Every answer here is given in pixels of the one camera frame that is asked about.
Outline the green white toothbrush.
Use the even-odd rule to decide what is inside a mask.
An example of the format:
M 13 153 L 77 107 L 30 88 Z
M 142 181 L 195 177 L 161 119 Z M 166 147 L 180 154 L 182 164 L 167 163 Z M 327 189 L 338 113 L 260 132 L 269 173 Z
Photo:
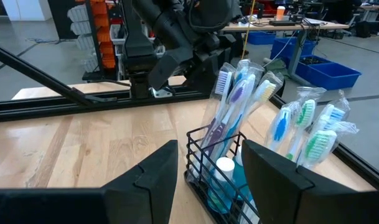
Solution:
M 326 91 L 327 90 L 322 87 L 297 87 L 297 101 L 299 102 L 299 109 L 294 117 L 292 138 L 285 155 L 285 157 L 289 160 L 296 160 L 300 141 L 305 130 L 311 125 L 314 119 L 317 101 Z
M 312 170 L 337 147 L 342 136 L 358 132 L 356 124 L 347 121 L 329 122 L 325 126 L 320 124 L 303 145 L 297 166 Z

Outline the blue plastic bin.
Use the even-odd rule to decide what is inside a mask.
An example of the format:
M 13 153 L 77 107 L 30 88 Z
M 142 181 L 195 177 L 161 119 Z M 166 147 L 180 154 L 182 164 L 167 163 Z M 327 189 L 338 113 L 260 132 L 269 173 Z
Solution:
M 276 34 L 274 32 L 254 31 L 248 34 L 248 43 L 252 45 L 273 44 Z
M 275 58 L 279 53 L 279 57 L 291 58 L 296 46 L 297 38 L 275 38 L 271 49 L 270 59 Z M 305 40 L 301 47 L 301 56 L 312 55 L 316 42 Z
M 300 58 L 296 69 L 296 75 L 326 90 L 352 88 L 361 74 L 357 70 L 316 55 Z

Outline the black aluminium table frame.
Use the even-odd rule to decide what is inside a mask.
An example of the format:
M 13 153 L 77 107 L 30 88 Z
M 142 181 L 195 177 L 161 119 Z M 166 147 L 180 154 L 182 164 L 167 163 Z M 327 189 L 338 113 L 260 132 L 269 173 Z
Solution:
M 175 94 L 159 99 L 152 97 L 135 99 L 131 97 L 129 90 L 84 93 L 74 87 L 65 85 L 1 47 L 0 62 L 59 94 L 59 96 L 0 101 L 0 122 L 204 100 L 208 98 L 207 95 L 191 90 L 183 85 L 172 86 Z

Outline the wooden top desk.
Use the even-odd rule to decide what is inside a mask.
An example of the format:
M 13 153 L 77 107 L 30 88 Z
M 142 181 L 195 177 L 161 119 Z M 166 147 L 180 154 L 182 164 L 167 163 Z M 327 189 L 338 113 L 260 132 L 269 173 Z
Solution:
M 293 26 L 273 26 L 269 22 L 272 18 L 255 19 L 251 21 L 253 16 L 248 16 L 248 22 L 246 24 L 234 24 L 229 23 L 225 26 L 222 31 L 227 32 L 246 32 L 246 39 L 243 46 L 243 51 L 241 54 L 241 59 L 244 59 L 244 54 L 246 50 L 246 45 L 248 43 L 248 34 L 250 31 L 299 31 L 297 35 L 296 46 L 289 64 L 288 73 L 289 77 L 299 83 L 304 83 L 305 81 L 296 75 L 297 65 L 299 63 L 299 58 L 301 56 L 301 47 L 303 42 L 306 40 L 308 33 L 311 30 L 337 30 L 349 28 L 345 24 L 335 24 L 333 22 L 319 21 L 315 20 L 317 24 L 311 24 L 307 18 L 304 18 L 301 22 L 295 23 Z

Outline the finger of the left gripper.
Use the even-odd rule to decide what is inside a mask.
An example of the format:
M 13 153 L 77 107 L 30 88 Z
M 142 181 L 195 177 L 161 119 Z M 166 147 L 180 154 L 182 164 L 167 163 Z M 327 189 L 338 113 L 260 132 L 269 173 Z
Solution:
M 185 71 L 191 60 L 192 51 L 166 51 L 149 73 L 149 84 L 160 90 L 171 76 Z
M 204 61 L 201 65 L 196 65 L 185 75 L 185 85 L 192 90 L 201 93 L 211 93 L 215 85 L 219 72 L 216 61 Z

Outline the white cabinet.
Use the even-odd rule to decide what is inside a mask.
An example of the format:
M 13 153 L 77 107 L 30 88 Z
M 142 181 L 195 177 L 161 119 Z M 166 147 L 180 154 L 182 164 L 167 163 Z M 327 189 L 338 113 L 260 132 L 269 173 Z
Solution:
M 2 0 L 10 21 L 47 21 L 52 18 L 48 0 Z

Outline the blue mouthwash bottle white cap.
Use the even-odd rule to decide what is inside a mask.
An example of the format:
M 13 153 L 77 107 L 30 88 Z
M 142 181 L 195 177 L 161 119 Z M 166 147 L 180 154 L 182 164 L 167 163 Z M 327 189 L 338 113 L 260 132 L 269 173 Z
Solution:
M 215 164 L 209 182 L 207 203 L 214 212 L 226 214 L 230 211 L 235 193 L 229 183 L 232 181 L 235 163 L 228 157 L 221 157 Z
M 245 177 L 241 155 L 241 146 L 239 146 L 236 155 L 233 157 L 233 161 L 235 163 L 235 168 L 233 170 L 233 182 L 235 184 L 235 187 L 240 191 L 240 195 L 237 196 L 238 200 L 248 198 L 249 194 L 249 188 Z
M 242 212 L 244 215 L 240 214 L 238 218 L 239 224 L 258 224 L 260 218 L 254 211 L 252 211 L 250 206 L 253 206 L 256 210 L 255 202 L 253 199 L 251 199 L 249 203 L 243 204 Z

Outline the green bag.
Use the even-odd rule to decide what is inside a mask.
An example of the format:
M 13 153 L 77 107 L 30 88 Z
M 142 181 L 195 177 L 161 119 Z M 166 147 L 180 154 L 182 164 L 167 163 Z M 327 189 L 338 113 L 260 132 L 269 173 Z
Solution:
M 267 63 L 264 66 L 264 68 L 267 72 L 271 71 L 275 75 L 277 73 L 281 73 L 283 76 L 287 76 L 287 77 L 289 76 L 288 69 L 286 68 L 286 63 L 284 60 L 282 60 L 280 58 L 276 58 L 276 59 L 270 61 L 270 63 Z

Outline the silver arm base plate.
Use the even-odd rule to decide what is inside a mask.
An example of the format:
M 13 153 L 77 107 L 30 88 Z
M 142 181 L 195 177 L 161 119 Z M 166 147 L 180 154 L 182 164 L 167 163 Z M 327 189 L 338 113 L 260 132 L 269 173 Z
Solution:
M 172 90 L 169 87 L 164 87 L 160 90 L 155 90 L 154 88 L 150 87 L 149 91 L 155 98 L 169 98 L 174 96 Z

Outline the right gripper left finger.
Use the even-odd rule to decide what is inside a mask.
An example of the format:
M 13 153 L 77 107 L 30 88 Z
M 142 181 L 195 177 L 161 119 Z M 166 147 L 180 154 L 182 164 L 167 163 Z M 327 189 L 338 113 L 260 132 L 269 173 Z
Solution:
M 102 187 L 0 189 L 0 224 L 168 224 L 177 171 L 170 140 Z

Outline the orange white toothbrush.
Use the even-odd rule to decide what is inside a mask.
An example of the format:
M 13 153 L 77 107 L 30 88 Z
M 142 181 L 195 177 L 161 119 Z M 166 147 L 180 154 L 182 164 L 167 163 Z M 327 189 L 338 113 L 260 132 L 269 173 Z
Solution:
M 284 76 L 281 72 L 274 73 L 267 71 L 261 77 L 258 86 L 245 101 L 244 115 L 240 118 L 236 129 L 237 131 L 240 130 L 252 112 L 264 105 L 283 86 L 283 81 Z

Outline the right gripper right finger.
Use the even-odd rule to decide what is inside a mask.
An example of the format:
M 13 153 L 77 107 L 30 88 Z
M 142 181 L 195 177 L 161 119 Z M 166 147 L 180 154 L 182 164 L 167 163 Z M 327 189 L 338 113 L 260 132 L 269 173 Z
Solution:
M 249 139 L 241 146 L 262 224 L 379 224 L 379 191 L 358 192 Z

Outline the purple white toothbrush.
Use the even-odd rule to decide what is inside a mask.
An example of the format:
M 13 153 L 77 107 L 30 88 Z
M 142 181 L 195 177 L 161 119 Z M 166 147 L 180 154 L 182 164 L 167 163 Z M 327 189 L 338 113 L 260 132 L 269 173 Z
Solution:
M 256 80 L 254 74 L 245 75 L 244 78 L 240 78 L 234 84 L 232 91 L 229 93 L 231 77 L 231 73 L 227 73 L 229 80 L 225 80 L 224 86 L 220 84 L 220 78 L 217 80 L 215 92 L 222 93 L 222 98 L 217 114 L 210 123 L 208 132 L 201 145 L 211 161 L 215 161 L 221 154 L 218 142 L 225 139 L 223 138 L 223 134 L 228 128 L 229 120 L 243 102 L 249 98 Z

